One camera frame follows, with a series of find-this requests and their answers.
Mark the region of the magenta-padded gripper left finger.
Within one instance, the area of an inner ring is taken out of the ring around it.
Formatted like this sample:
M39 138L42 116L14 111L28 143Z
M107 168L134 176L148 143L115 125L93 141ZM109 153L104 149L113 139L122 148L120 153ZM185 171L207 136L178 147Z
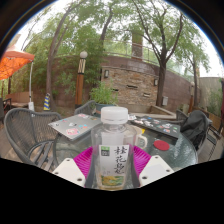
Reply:
M74 158L65 158L53 174L84 187L90 171L92 151L93 148L89 147Z

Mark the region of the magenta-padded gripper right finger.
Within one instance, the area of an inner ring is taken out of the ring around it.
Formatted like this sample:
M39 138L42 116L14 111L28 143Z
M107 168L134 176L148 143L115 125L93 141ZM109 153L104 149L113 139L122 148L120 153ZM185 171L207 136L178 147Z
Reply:
M133 154L132 183L135 188L143 187L169 174L173 169L159 156L151 156L135 146Z

